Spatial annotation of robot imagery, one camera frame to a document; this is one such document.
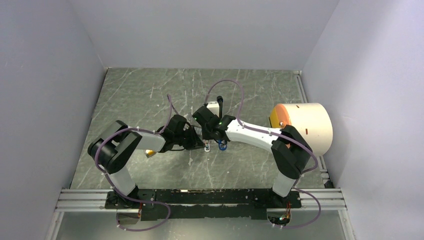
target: gray table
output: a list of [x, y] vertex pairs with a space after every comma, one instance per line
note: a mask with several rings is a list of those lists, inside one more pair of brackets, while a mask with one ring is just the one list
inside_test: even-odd
[[[239, 81], [245, 91], [241, 119], [269, 126], [268, 116], [278, 103], [300, 103], [297, 81], [291, 71], [243, 69], [109, 68], [94, 110], [87, 138], [71, 184], [72, 189], [107, 189], [109, 184], [87, 154], [88, 145], [113, 121], [156, 130], [168, 114], [167, 94], [178, 112], [190, 122], [203, 104], [209, 87], [220, 79]], [[231, 82], [217, 85], [210, 99], [221, 95], [224, 114], [235, 116], [240, 90]], [[270, 188], [277, 175], [272, 154], [244, 143], [230, 142], [220, 151], [202, 149], [157, 154], [147, 159], [141, 150], [127, 167], [139, 188], [209, 189]], [[307, 167], [314, 163], [309, 161]], [[303, 176], [299, 188], [323, 188], [319, 169]]]

